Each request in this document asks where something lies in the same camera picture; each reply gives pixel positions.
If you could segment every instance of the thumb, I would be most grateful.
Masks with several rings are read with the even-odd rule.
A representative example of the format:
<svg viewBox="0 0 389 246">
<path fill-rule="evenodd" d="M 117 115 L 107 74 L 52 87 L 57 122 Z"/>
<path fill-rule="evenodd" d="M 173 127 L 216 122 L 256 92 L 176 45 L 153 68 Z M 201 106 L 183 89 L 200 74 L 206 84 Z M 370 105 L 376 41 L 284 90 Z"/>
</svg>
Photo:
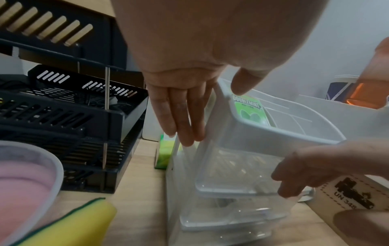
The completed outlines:
<svg viewBox="0 0 389 246">
<path fill-rule="evenodd" d="M 367 245 L 388 245 L 389 212 L 347 210 L 335 214 L 333 223 L 346 236 Z"/>
<path fill-rule="evenodd" d="M 261 82 L 267 74 L 268 71 L 255 71 L 247 70 L 245 68 L 240 68 L 231 83 L 231 90 L 236 95 L 243 95 L 252 88 L 254 88 L 259 82 Z"/>
</svg>

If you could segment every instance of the black plastic tray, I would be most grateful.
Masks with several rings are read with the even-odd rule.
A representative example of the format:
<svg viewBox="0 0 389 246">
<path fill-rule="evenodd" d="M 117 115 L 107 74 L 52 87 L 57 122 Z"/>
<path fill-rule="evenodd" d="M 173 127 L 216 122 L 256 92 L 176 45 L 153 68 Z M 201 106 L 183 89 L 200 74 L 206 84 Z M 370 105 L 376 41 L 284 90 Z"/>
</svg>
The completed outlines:
<svg viewBox="0 0 389 246">
<path fill-rule="evenodd" d="M 0 75 L 0 125 L 120 143 L 146 110 L 147 90 L 110 84 L 110 110 L 104 110 L 103 79 L 45 65 L 28 77 Z"/>
<path fill-rule="evenodd" d="M 11 14 L 12 8 L 18 11 Z M 23 24 L 13 28 L 17 20 L 21 20 L 19 19 L 21 16 L 28 16 L 29 11 L 34 14 L 31 14 Z M 0 23 L 0 42 L 4 44 L 94 65 L 126 69 L 127 46 L 118 31 L 115 20 L 111 17 L 69 3 L 52 0 L 7 0 L 6 4 L 0 8 L 0 15 L 4 13 L 11 16 L 4 23 Z M 45 14 L 51 18 L 37 25 L 38 28 L 32 33 L 26 32 Z M 65 20 L 64 23 L 43 38 L 42 31 L 60 18 Z M 86 26 L 92 29 L 69 45 L 67 40 Z M 62 39 L 55 41 L 56 39 L 53 38 L 66 28 L 71 31 Z"/>
<path fill-rule="evenodd" d="M 143 122 L 144 115 L 121 144 L 108 145 L 105 169 L 102 168 L 103 143 L 5 130 L 2 126 L 0 139 L 29 143 L 56 155 L 64 167 L 62 190 L 114 193 L 139 143 Z"/>
</svg>

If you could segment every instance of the orange bottle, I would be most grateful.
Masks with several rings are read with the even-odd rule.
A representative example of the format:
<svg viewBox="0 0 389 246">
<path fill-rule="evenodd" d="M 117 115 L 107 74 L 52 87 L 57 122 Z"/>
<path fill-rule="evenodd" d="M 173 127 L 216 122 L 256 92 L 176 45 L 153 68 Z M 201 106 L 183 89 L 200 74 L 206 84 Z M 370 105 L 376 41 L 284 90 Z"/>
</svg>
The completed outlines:
<svg viewBox="0 0 389 246">
<path fill-rule="evenodd" d="M 389 96 L 389 37 L 381 41 L 375 54 L 359 76 L 345 103 L 379 109 L 386 105 Z"/>
</svg>

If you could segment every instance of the orange liquid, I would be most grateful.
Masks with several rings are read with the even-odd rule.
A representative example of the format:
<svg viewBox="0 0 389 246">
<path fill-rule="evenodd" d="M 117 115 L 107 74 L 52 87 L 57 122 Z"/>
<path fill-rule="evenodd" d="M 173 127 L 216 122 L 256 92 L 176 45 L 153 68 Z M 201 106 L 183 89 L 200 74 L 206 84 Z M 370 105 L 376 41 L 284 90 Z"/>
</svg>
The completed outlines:
<svg viewBox="0 0 389 246">
<path fill-rule="evenodd" d="M 386 97 L 389 96 L 389 81 L 359 79 L 355 87 L 346 99 L 346 103 L 371 109 L 379 109 L 386 105 Z"/>
</svg>

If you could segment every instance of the yellow sponge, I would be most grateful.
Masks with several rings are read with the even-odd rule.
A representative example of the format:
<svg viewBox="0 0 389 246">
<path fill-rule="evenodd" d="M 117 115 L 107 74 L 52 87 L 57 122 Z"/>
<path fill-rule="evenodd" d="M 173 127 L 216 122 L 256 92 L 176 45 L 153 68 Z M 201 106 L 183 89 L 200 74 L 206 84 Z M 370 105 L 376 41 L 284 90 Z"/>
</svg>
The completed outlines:
<svg viewBox="0 0 389 246">
<path fill-rule="evenodd" d="M 11 246 L 98 246 L 115 215 L 116 208 L 104 198 L 98 198 L 29 233 Z"/>
</svg>

